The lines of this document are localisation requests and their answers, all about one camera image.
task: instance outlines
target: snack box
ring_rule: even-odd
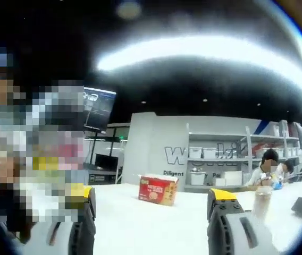
[[[139,200],[172,206],[177,192],[178,178],[146,174],[140,177]]]

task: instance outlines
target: dark hair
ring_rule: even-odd
[[[294,171],[294,164],[291,160],[286,160],[284,164],[287,166],[288,173],[292,173]]]
[[[265,162],[265,160],[273,160],[275,162],[278,162],[279,161],[279,155],[278,153],[273,150],[273,149],[269,149],[267,150],[264,154],[263,154],[263,157],[262,157],[262,161],[261,161],[261,165],[263,165],[263,163]]]

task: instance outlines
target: bottle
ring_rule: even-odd
[[[272,196],[271,186],[259,186],[255,192],[255,201],[252,213],[260,220],[265,220]]]

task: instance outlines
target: black ceiling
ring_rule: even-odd
[[[28,91],[69,79],[114,90],[111,123],[148,111],[302,122],[302,93],[254,67],[176,57],[95,70],[102,56],[128,43],[211,31],[250,38],[302,67],[288,36],[253,1],[142,0],[142,16],[133,21],[115,14],[120,2],[0,1],[0,47],[13,52],[15,82]],[[190,25],[178,25],[178,17]]]

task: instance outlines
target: computer monitor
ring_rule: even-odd
[[[115,96],[116,93],[112,91],[84,87],[84,127],[95,132],[106,131]]]

